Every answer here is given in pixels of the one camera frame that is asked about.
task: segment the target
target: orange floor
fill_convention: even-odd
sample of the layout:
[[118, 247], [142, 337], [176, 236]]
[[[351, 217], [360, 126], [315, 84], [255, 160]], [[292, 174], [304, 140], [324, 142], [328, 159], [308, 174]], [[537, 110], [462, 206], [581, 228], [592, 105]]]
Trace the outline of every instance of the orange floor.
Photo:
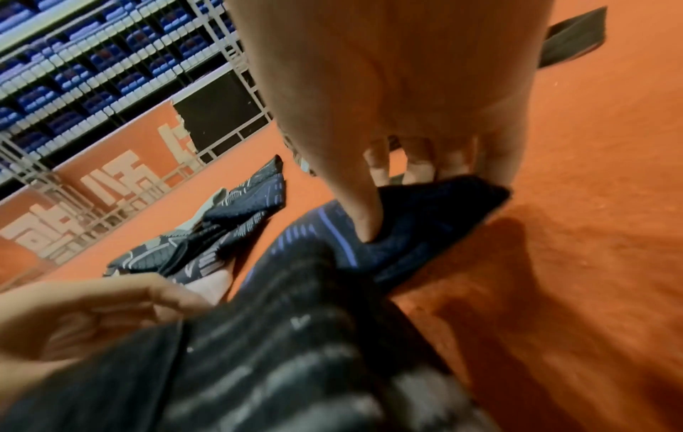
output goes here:
[[[558, 0], [553, 21], [606, 2], [607, 43], [538, 75], [514, 200], [395, 296], [505, 431], [683, 431], [683, 3]], [[330, 198], [274, 127], [50, 278], [97, 277], [275, 152], [287, 208], [239, 283]]]

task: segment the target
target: dark blue sock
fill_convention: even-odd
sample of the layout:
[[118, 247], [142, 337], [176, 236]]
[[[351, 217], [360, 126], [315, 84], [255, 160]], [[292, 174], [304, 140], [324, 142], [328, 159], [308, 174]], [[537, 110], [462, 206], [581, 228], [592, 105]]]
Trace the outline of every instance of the dark blue sock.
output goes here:
[[[465, 237], [510, 192], [475, 176], [461, 176], [435, 184], [380, 188], [384, 224], [373, 243], [362, 243], [351, 219], [337, 201], [311, 210], [292, 225], [265, 254], [286, 253], [295, 243], [319, 238], [334, 250], [337, 267], [371, 276], [388, 292], [431, 258]], [[264, 258], [252, 272], [260, 271]], [[250, 273], [243, 283], [251, 286]]]

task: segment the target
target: orange carpet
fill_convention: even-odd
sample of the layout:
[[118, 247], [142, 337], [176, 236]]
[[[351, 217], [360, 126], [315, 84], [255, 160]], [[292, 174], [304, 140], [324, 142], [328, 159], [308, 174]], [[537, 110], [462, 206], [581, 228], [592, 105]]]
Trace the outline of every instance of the orange carpet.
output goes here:
[[[606, 2], [606, 44], [538, 74], [514, 200], [395, 296], [505, 431], [683, 431], [683, 3], [558, 0], [553, 22]], [[273, 126], [49, 278], [97, 277], [275, 152], [287, 208], [239, 284], [330, 199]]]

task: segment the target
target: hand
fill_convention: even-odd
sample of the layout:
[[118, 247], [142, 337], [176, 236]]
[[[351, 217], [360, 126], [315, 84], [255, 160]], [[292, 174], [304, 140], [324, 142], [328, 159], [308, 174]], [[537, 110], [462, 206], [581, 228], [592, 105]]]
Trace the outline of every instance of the hand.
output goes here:
[[0, 295], [0, 404], [135, 330], [210, 309], [155, 273], [35, 283]]
[[226, 1], [269, 109], [361, 240], [381, 227], [389, 135], [407, 183], [470, 170], [475, 142], [479, 175], [514, 178], [552, 0]]

